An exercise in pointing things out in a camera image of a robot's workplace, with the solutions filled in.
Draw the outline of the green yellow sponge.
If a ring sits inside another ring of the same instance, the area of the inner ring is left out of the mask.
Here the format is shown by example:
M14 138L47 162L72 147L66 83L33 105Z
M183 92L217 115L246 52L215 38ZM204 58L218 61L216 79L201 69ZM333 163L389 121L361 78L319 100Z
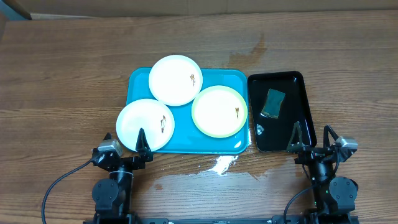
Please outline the green yellow sponge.
M261 110L261 115L278 119L284 98L285 93L270 88L267 92L266 102Z

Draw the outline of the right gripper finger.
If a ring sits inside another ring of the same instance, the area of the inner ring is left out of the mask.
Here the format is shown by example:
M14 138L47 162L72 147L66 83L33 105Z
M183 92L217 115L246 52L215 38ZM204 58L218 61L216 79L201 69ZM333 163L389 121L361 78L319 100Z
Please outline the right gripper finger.
M336 141L339 136L334 132L330 125L326 125L323 129L323 147L330 147L330 136Z
M300 152L303 150L302 130L300 122L294 123L292 135L287 145L287 152Z

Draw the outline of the white plate top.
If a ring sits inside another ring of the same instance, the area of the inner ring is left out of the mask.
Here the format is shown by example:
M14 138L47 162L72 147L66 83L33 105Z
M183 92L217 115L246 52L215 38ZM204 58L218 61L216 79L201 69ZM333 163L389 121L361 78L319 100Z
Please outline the white plate top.
M184 55L169 55L154 64L149 73L149 89L156 100L168 106L193 101L203 86L198 64Z

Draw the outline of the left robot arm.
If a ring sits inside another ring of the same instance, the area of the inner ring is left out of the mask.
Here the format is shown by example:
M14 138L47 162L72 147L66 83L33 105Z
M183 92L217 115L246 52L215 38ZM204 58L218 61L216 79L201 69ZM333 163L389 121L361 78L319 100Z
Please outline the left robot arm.
M133 172L144 169L153 161L153 153L143 129L136 142L137 156L122 157L123 148L117 139L107 134L101 144L93 149L91 162L109 172L107 179L99 180L93 187L95 202L93 223L142 223L131 211Z

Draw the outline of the yellow-green plate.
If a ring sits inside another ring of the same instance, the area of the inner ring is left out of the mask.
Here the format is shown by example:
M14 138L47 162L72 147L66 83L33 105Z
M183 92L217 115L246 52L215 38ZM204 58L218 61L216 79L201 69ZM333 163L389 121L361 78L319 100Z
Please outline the yellow-green plate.
M202 90L192 104L192 120L207 136L228 138L238 133L248 118L243 96L233 88L215 85Z

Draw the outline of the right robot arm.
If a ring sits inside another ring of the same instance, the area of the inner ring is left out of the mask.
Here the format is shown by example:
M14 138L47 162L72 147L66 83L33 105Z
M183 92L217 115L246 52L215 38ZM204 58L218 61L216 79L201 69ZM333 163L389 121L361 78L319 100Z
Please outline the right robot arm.
M337 170L357 150L358 143L352 137L338 136L331 126L323 131L323 146L312 147L302 141L301 125L294 123L287 151L297 155L295 163L302 169L311 186L294 195L283 213L284 223L358 223L358 217L351 216L355 210L358 184L347 177L338 177ZM301 195L313 192L314 207L303 215L289 218L287 212Z

